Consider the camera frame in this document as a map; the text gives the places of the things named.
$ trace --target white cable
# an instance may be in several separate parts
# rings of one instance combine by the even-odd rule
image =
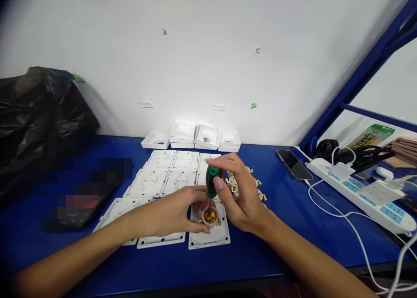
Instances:
[[[406,176],[404,176],[404,177],[402,177],[402,178],[400,178],[400,179],[395,179],[396,181],[398,181],[398,182],[401,182],[401,181],[407,181],[407,180],[409,180],[409,179],[412,179],[413,177],[417,177],[417,175],[406,175]]]
[[[329,171],[329,174],[326,176],[326,177],[328,177],[328,176],[330,176],[331,175],[331,171],[332,171],[332,169],[333,169],[333,166],[334,166],[334,153],[335,153],[335,151],[338,149],[338,148],[340,148],[340,147],[343,147],[343,148],[347,148],[347,149],[349,149],[350,151],[352,151],[352,153],[353,153],[353,155],[354,155],[354,159],[353,159],[353,161],[351,162],[351,163],[354,163],[355,161],[356,161],[356,154],[354,153],[354,151],[353,150],[351,150],[350,148],[348,148],[348,147],[345,147],[345,146],[338,146],[338,147],[336,147],[334,150],[333,150],[333,152],[332,152],[332,154],[331,154],[331,168],[330,168],[330,171]],[[417,175],[408,175],[407,177],[407,179],[411,179],[412,177],[415,177],[415,176],[417,176]],[[414,288],[417,288],[417,283],[416,284],[414,284],[414,285],[412,285],[412,286],[410,286],[410,287],[406,287],[406,288],[397,288],[398,286],[403,286],[403,285],[405,285],[405,284],[398,284],[398,280],[399,280],[399,278],[400,278],[400,274],[401,274],[401,267],[402,267],[402,261],[403,261],[403,258],[404,258],[404,255],[405,255],[405,253],[406,253],[406,251],[407,250],[410,250],[411,252],[412,252],[412,254],[413,254],[413,256],[415,257],[415,259],[417,260],[417,256],[414,254],[414,252],[409,248],[415,241],[416,241],[416,239],[417,239],[417,233],[412,237],[412,239],[410,239],[409,241],[408,241],[408,243],[405,243],[398,235],[396,235],[395,233],[393,233],[393,232],[391,232],[391,233],[393,233],[397,238],[399,238],[401,241],[402,241],[402,243],[404,243],[405,245],[404,245],[404,247],[401,249],[401,252],[400,252],[400,255],[399,255],[399,258],[398,258],[398,262],[397,262],[397,270],[396,270],[396,274],[395,274],[395,279],[394,279],[394,282],[393,282],[393,284],[392,284],[392,286],[391,286],[391,288],[390,289],[388,289],[388,288],[385,288],[385,287],[382,287],[382,286],[380,286],[377,282],[376,282],[376,280],[375,280],[375,278],[374,278],[374,275],[372,274],[372,270],[371,270],[371,266],[370,266],[370,264],[369,264],[369,260],[368,260],[368,257],[367,257],[367,254],[366,254],[366,250],[365,250],[365,247],[364,247],[364,245],[363,245],[363,243],[362,243],[362,239],[361,239],[361,237],[359,236],[359,233],[357,232],[357,230],[356,230],[356,228],[355,228],[355,226],[349,221],[349,219],[347,218],[349,215],[351,215],[351,214],[358,214],[358,215],[361,215],[361,216],[363,216],[363,217],[366,217],[366,218],[368,218],[368,219],[371,219],[372,221],[374,221],[374,222],[376,222],[375,220],[373,220],[372,218],[370,218],[370,217],[368,217],[367,215],[364,215],[364,214],[362,214],[362,213],[359,213],[359,212],[349,212],[349,213],[347,213],[347,214],[343,214],[339,209],[337,209],[335,206],[333,206],[331,203],[329,203],[326,199],[324,199],[314,188],[313,188],[313,186],[315,186],[315,185],[317,185],[317,184],[319,184],[319,183],[321,183],[321,182],[323,182],[324,181],[324,179],[326,178],[326,177],[324,177],[322,180],[320,180],[320,181],[318,181],[318,182],[316,182],[316,183],[314,183],[313,185],[311,185],[310,184],[310,182],[308,181],[308,180],[304,180],[305,182],[306,182],[306,184],[309,186],[309,189],[308,189],[308,196],[310,197],[310,200],[320,209],[320,210],[322,210],[322,211],[324,211],[325,213],[327,213],[327,214],[329,214],[329,215],[331,215],[331,216],[334,216],[334,217],[338,217],[338,218],[345,218],[345,220],[350,224],[350,226],[352,227],[352,229],[353,229],[353,231],[355,232],[355,234],[356,234],[356,236],[357,236],[357,238],[358,238],[358,241],[359,241],[359,243],[360,243],[360,245],[361,245],[361,248],[362,248],[362,252],[363,252],[363,254],[364,254],[364,257],[365,257],[365,262],[366,262],[366,265],[367,265],[367,268],[368,268],[368,271],[369,271],[369,274],[370,274],[370,276],[371,276],[371,279],[372,279],[372,281],[374,282],[374,284],[377,286],[377,287],[379,287],[380,289],[382,289],[382,290],[384,290],[383,292],[381,292],[381,293],[376,293],[377,295],[382,295],[382,294],[386,294],[386,293],[389,293],[389,295],[388,295],[388,298],[391,298],[392,297],[392,295],[394,294],[394,292],[395,291],[408,291],[408,290],[411,290],[411,289],[414,289]],[[334,208],[337,212],[339,212],[340,213],[340,215],[335,215],[335,214],[333,214],[333,213],[331,213],[331,212],[328,212],[328,211],[326,211],[326,210],[324,210],[322,207],[320,207],[315,201],[314,201],[314,199],[312,198],[312,196],[311,196],[311,193],[310,193],[310,190],[313,190],[322,200],[324,200],[327,204],[329,204],[332,208]]]
[[[377,282],[376,282],[376,280],[375,280],[375,278],[374,278],[374,275],[372,274],[372,270],[371,270],[371,266],[370,266],[370,264],[369,264],[369,260],[368,260],[368,256],[367,256],[367,253],[366,253],[366,250],[365,250],[365,247],[364,247],[364,244],[363,244],[363,242],[362,242],[362,239],[361,239],[361,237],[360,237],[360,235],[359,235],[359,233],[357,232],[357,230],[356,230],[356,228],[354,227],[354,225],[348,220],[348,216],[349,215],[352,215],[352,214],[357,214],[357,215],[361,215],[361,216],[363,216],[363,217],[365,217],[365,218],[368,218],[368,219],[370,219],[370,220],[372,220],[372,221],[374,221],[374,222],[376,222],[374,219],[372,219],[372,218],[370,218],[369,216],[367,216],[367,215],[364,215],[364,214],[362,214],[362,213],[359,213],[359,212],[354,212],[354,211],[352,211],[352,212],[348,212],[347,214],[343,214],[339,209],[337,209],[335,206],[333,206],[331,203],[329,203],[326,199],[324,199],[314,188],[313,188],[313,186],[312,185],[310,185],[310,183],[308,182],[308,180],[304,180],[306,183],[307,183],[307,185],[309,185],[309,189],[308,189],[308,193],[309,193],[309,197],[310,197],[310,199],[311,199],[311,201],[320,209],[320,210],[322,210],[322,211],[324,211],[325,213],[327,213],[327,214],[329,214],[329,215],[331,215],[331,216],[334,216],[334,217],[337,217],[337,218],[345,218],[346,219],[346,221],[351,225],[351,227],[353,228],[353,231],[355,232],[355,234],[356,234],[356,237],[358,238],[358,241],[359,241],[359,244],[361,245],[361,248],[362,248],[362,252],[363,252],[363,254],[364,254],[364,257],[365,257],[365,262],[366,262],[366,266],[367,266],[367,268],[368,268],[368,271],[369,271],[369,275],[371,276],[371,279],[372,279],[372,281],[374,282],[374,284],[377,286],[377,287],[379,287],[379,289],[382,289],[383,290],[383,292],[379,292],[379,293],[376,293],[377,295],[383,295],[383,294],[386,294],[386,293],[388,293],[389,292],[389,290],[388,290],[388,288],[385,288],[385,287],[382,287],[382,286],[380,286]],[[331,212],[328,212],[328,211],[326,211],[326,210],[324,210],[322,207],[320,207],[314,200],[313,200],[313,198],[311,197],[311,193],[310,193],[310,190],[313,190],[322,200],[324,200],[327,204],[329,204],[331,207],[333,207],[336,211],[338,211],[341,215],[335,215],[335,214],[333,214],[333,213],[331,213]],[[402,248],[402,250],[403,249],[405,249],[404,250],[404,253],[407,251],[407,248],[409,247],[409,245],[408,244],[406,244],[405,242],[404,242],[404,240],[403,239],[401,239],[397,234],[395,234],[395,233],[393,233],[399,240],[401,240],[402,241],[402,243],[403,244],[405,244],[405,246]],[[413,256],[414,256],[414,258],[416,259],[416,261],[417,261],[417,255],[411,250],[411,249],[409,249],[410,251],[411,251],[411,253],[413,254]],[[400,269],[400,271],[401,271],[401,265],[402,265],[402,261],[403,261],[403,258],[404,258],[404,254],[402,255],[402,257],[401,257],[401,252],[400,252],[400,257],[399,257],[399,259],[398,259],[398,264],[400,264],[400,265],[398,265],[397,264],[397,270],[398,270],[398,268]],[[410,287],[406,287],[406,288],[396,288],[396,286],[394,286],[394,288],[395,288],[395,290],[394,291],[408,291],[408,290],[412,290],[412,289],[414,289],[414,288],[417,288],[417,283],[416,284],[413,284],[413,286],[410,286]]]
[[[417,184],[416,183],[413,183],[413,182],[410,182],[410,181],[405,181],[406,183],[408,183],[408,184],[411,184],[411,185],[414,185],[414,186],[416,186],[417,187]]]
[[[298,149],[298,151],[299,152],[301,152],[301,154],[304,156],[304,157],[306,157],[309,161],[311,161],[311,160],[313,160],[313,159],[311,159],[309,156],[307,156],[302,150],[301,150],[301,148],[300,147],[298,147],[297,145],[291,145],[290,147],[294,147],[294,148],[296,148],[296,149]]]

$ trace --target white wall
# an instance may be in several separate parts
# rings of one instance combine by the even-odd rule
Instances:
[[[396,51],[353,99],[351,105],[417,123],[416,87],[417,39]],[[374,123],[384,124],[350,111],[343,111],[319,141],[337,139],[340,145],[348,145]],[[391,124],[385,125],[394,128],[395,133],[379,146],[384,146],[399,136],[417,138],[415,132]]]
[[[406,1],[10,0],[0,77],[30,66],[79,74],[101,134],[146,136],[183,119],[289,145]]]

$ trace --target screwdriver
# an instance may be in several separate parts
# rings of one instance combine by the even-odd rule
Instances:
[[[207,191],[205,194],[209,198],[208,202],[208,216],[211,217],[211,210],[210,207],[212,205],[212,199],[216,197],[217,192],[216,188],[214,187],[213,179],[218,176],[219,178],[222,178],[222,169],[216,168],[212,166],[207,167],[207,172],[205,174],[205,184],[207,185]]]

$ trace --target black plastic bag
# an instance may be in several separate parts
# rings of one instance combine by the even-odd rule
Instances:
[[[27,179],[33,159],[71,157],[100,127],[74,79],[42,67],[0,79],[0,199]]]

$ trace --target blue metal frame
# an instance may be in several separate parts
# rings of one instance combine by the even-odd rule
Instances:
[[[303,138],[299,144],[300,148],[308,151],[309,155],[313,156],[317,140],[340,116],[344,109],[417,132],[417,126],[412,123],[349,105],[392,53],[415,38],[417,38],[417,0],[409,0]]]

